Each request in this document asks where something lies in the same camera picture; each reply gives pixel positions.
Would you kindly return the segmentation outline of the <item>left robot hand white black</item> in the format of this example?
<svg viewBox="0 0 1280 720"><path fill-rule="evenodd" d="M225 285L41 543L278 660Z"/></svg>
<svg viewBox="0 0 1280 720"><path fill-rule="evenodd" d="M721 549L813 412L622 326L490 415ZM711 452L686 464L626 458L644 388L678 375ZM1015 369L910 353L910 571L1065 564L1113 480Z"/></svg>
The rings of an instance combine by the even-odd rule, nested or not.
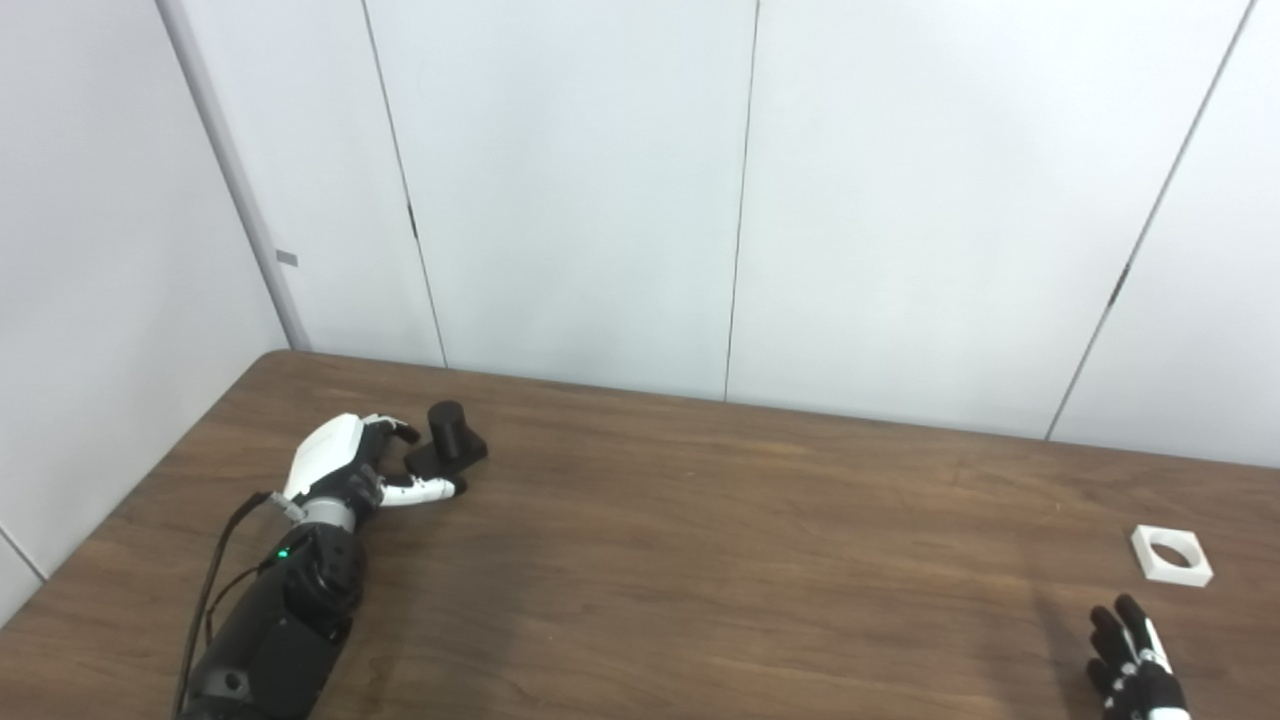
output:
<svg viewBox="0 0 1280 720"><path fill-rule="evenodd" d="M466 493L468 486L461 477L383 473L379 462L394 438L415 445L421 436L388 415L334 416L298 446L284 489L273 501L296 525L320 524L356 534L380 509L434 503Z"/></svg>

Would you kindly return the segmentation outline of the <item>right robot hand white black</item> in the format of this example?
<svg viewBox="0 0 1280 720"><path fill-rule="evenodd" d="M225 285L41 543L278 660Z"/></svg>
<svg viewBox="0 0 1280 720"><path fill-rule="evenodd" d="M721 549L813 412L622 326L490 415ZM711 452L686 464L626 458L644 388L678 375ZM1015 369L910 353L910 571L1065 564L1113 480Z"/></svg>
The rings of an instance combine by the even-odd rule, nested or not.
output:
<svg viewBox="0 0 1280 720"><path fill-rule="evenodd" d="M1091 610L1094 656L1085 674L1103 719L1189 719L1181 683L1153 620L1130 594Z"/></svg>

